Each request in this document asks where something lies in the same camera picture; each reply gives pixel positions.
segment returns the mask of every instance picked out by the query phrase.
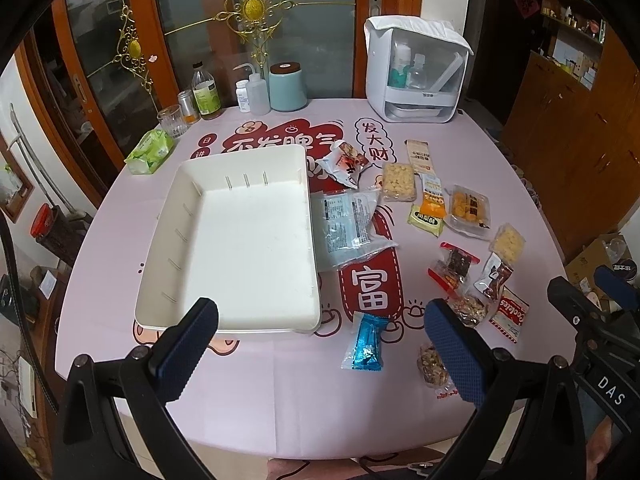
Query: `snack package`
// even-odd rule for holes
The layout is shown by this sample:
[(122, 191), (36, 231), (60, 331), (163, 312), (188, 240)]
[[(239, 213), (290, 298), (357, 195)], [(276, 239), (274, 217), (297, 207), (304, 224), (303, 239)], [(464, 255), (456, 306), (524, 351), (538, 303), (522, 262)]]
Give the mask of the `snack package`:
[(421, 140), (406, 140), (406, 152), (409, 155), (409, 163), (415, 173), (430, 173), (435, 175), (431, 164), (429, 145)]
[(380, 190), (311, 194), (314, 251), (318, 272), (365, 262), (397, 242), (370, 232)]
[(465, 326), (477, 326), (487, 314), (487, 307), (473, 294), (464, 294), (458, 298), (449, 298), (447, 304)]
[(496, 253), (508, 266), (513, 267), (524, 249), (524, 238), (511, 224), (503, 224), (498, 228), (489, 250)]
[(457, 298), (457, 291), (465, 289), (469, 267), (479, 264), (480, 259), (447, 242), (441, 243), (440, 247), (443, 249), (444, 259), (435, 262), (427, 273), (444, 291)]
[(411, 212), (406, 222), (416, 226), (418, 229), (430, 232), (435, 236), (440, 236), (444, 228), (444, 223), (441, 218), (423, 215), (420, 213), (420, 206), (415, 204), (411, 206)]
[(318, 160), (318, 166), (329, 176), (353, 189), (358, 189), (360, 173), (368, 163), (367, 157), (344, 140), (336, 140), (329, 154)]
[(449, 214), (444, 219), (447, 225), (459, 233), (486, 240), (491, 222), (489, 199), (461, 186), (447, 192), (450, 195)]
[(436, 390), (439, 399), (457, 394), (456, 385), (433, 346), (420, 346), (418, 370), (427, 386)]
[(353, 341), (349, 344), (340, 368), (347, 370), (382, 370), (382, 341), (380, 334), (389, 323), (388, 317), (355, 312), (353, 314)]
[(152, 174), (173, 146), (174, 140), (164, 130), (149, 130), (124, 161), (134, 175)]
[(444, 195), (442, 183), (435, 174), (421, 173), (422, 180), (422, 205), (420, 213), (434, 218), (444, 218), (447, 210), (444, 207)]
[(509, 279), (512, 272), (513, 269), (500, 256), (496, 253), (491, 253), (491, 256), (484, 264), (482, 275), (474, 283), (474, 287), (490, 300), (497, 300), (502, 293), (504, 282)]
[(517, 343), (528, 310), (529, 305), (505, 287), (498, 304), (498, 310), (489, 322), (507, 336), (511, 342)]
[(414, 168), (409, 164), (386, 163), (382, 168), (382, 196), (390, 202), (413, 202)]

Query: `white storage box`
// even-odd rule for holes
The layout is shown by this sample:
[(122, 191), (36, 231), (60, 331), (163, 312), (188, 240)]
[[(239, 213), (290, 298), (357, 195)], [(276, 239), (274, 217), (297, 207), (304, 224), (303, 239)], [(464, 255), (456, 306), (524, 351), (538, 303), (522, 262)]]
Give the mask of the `white storage box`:
[[(365, 23), (367, 99), (386, 121), (444, 123), (453, 117), (462, 90), (469, 54), (465, 39), (448, 22), (416, 16), (375, 16)], [(426, 88), (389, 86), (395, 45), (401, 43), (425, 57)]]
[(311, 333), (321, 315), (313, 246), (303, 146), (187, 160), (158, 219), (136, 320), (164, 330), (204, 297), (221, 338)]

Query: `green tissue pack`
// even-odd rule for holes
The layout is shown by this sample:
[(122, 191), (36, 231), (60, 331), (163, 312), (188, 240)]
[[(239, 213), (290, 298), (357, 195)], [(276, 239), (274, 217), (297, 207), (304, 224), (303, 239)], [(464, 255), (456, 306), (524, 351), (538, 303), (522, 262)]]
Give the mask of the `green tissue pack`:
[(174, 140), (164, 130), (149, 130), (124, 161), (134, 175), (152, 174), (173, 146)]

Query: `blue snack wrapper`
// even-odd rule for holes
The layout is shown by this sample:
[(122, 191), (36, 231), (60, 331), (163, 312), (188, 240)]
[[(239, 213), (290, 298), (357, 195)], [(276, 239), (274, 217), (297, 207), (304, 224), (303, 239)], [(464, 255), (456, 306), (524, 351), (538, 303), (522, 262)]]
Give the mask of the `blue snack wrapper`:
[(386, 328), (387, 317), (356, 312), (353, 314), (355, 338), (347, 349), (341, 368), (350, 370), (382, 370), (382, 342), (380, 334)]

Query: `white appliance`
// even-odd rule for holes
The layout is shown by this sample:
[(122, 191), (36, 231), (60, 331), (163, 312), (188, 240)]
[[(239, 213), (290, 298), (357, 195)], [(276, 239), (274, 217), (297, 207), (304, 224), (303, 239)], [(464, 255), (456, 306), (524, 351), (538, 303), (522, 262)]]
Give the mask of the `white appliance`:
[[(449, 22), (417, 16), (373, 16), (365, 22), (366, 93), (371, 107), (392, 123), (445, 123), (453, 117), (471, 47)], [(424, 90), (390, 86), (396, 44), (425, 57)]]

